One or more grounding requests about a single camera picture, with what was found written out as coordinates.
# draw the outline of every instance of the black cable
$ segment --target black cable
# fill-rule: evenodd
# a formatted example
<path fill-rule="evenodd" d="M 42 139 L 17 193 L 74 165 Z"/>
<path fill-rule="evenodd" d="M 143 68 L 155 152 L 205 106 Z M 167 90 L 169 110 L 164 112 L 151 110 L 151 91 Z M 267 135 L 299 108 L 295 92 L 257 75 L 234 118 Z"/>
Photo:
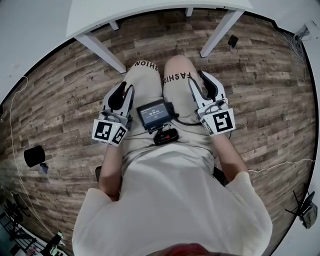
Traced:
<path fill-rule="evenodd" d="M 233 52 L 231 51 L 231 49 L 236 49 L 236 53 L 233 53 Z M 237 48 L 237 46 L 236 46 L 236 45 L 235 45 L 234 47 L 231 47 L 231 45 L 230 45 L 230 47 L 229 47 L 229 51 L 230 51 L 230 53 L 232 53 L 233 55 L 238 54 L 238 48 Z"/>
<path fill-rule="evenodd" d="M 182 124 L 184 126 L 199 126 L 199 125 L 202 125 L 201 122 L 193 122 L 193 123 L 182 122 L 176 117 L 174 117 L 173 120 L 175 120 L 177 123 Z"/>

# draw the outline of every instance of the beige shorts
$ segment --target beige shorts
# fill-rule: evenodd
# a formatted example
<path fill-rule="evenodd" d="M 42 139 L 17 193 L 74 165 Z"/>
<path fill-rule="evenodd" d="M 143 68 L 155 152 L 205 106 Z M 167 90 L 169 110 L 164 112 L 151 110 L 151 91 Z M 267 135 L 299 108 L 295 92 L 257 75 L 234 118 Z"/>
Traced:
<path fill-rule="evenodd" d="M 195 103 L 189 88 L 188 78 L 192 77 L 200 85 L 197 73 L 177 73 L 163 79 L 163 88 L 159 74 L 159 68 L 150 61 L 137 61 L 126 74 L 124 81 L 127 86 L 134 86 L 134 100 L 131 110 L 133 123 L 123 140 L 124 155 L 146 147 L 155 146 L 154 136 L 157 132 L 149 134 L 143 127 L 138 116 L 137 108 L 157 100 L 165 99 L 171 102 L 174 111 L 179 114 L 179 120 L 184 123 L 198 123 L 199 119 L 195 113 Z M 212 152 L 211 140 L 202 125 L 186 126 L 172 120 L 171 128 L 176 128 L 179 134 L 179 143 L 189 146 L 203 148 Z"/>

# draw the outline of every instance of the floor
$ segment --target floor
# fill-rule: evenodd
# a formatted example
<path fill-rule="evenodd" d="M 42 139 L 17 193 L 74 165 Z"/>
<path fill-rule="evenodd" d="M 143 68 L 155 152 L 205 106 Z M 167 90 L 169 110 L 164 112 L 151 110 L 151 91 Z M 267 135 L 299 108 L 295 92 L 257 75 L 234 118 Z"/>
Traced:
<path fill-rule="evenodd" d="M 214 74 L 224 85 L 235 113 L 236 131 L 231 141 L 249 169 L 311 159 L 316 120 L 307 67 L 277 38 L 271 23 L 246 15 L 208 57 L 201 58 L 199 51 L 223 15 L 218 10 L 194 10 L 192 17 L 186 18 L 182 10 L 169 10 L 123 20 L 118 31 L 107 26 L 94 34 L 127 68 L 145 59 L 163 71 L 170 57 L 183 54 L 198 70 Z M 237 50 L 231 52 L 227 42 L 232 34 L 239 41 Z M 124 74 L 73 42 L 28 78 L 27 88 L 13 101 L 15 157 L 36 212 L 52 232 L 63 233 L 65 250 L 72 254 L 77 214 L 88 188 L 97 186 L 95 168 L 102 164 L 106 147 L 91 139 L 93 120 L 106 92 L 121 82 Z M 27 200 L 11 145 L 9 110 L 13 96 L 3 106 L 0 123 L 0 183 L 7 192 L 18 192 Z M 24 150 L 36 145 L 45 150 L 48 174 L 39 166 L 28 168 L 24 161 Z M 298 195 L 304 192 L 311 165 L 302 161 L 250 173 L 273 222 L 264 255 L 272 252 L 290 225 L 293 216 L 285 208 L 296 207 L 292 191 Z M 34 217 L 24 225 L 45 240 L 51 238 Z"/>

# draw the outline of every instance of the white wall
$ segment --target white wall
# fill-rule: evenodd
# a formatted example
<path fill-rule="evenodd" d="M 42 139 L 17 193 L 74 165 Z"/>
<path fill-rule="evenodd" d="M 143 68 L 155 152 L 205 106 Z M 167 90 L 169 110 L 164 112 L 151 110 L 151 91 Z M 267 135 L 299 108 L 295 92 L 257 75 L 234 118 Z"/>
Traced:
<path fill-rule="evenodd" d="M 0 103 L 21 76 L 67 40 L 70 6 L 71 0 L 0 1 Z"/>
<path fill-rule="evenodd" d="M 254 13 L 268 17 L 279 28 L 297 32 L 313 19 L 320 27 L 320 4 L 316 0 L 250 0 Z"/>

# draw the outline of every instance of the table leg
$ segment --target table leg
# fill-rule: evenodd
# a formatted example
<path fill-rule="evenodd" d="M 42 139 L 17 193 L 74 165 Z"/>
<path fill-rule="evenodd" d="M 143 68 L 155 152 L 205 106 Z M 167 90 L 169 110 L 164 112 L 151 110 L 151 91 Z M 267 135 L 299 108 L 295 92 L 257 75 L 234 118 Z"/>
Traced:
<path fill-rule="evenodd" d="M 204 47 L 200 51 L 201 57 L 207 57 L 212 49 L 217 45 L 221 38 L 229 31 L 233 24 L 240 18 L 244 13 L 244 10 L 228 10 L 212 35 L 205 43 Z"/>
<path fill-rule="evenodd" d="M 184 13 L 185 16 L 186 16 L 186 17 L 191 17 L 193 10 L 194 10 L 193 7 L 186 8 L 186 9 L 185 9 L 185 13 Z"/>
<path fill-rule="evenodd" d="M 74 38 L 120 73 L 127 72 L 126 67 L 120 62 L 120 60 L 118 60 L 117 57 L 90 32 L 77 35 Z"/>
<path fill-rule="evenodd" d="M 110 24 L 110 26 L 111 26 L 111 28 L 113 30 L 118 30 L 119 29 L 118 23 L 115 20 L 114 21 L 110 21 L 109 24 Z"/>

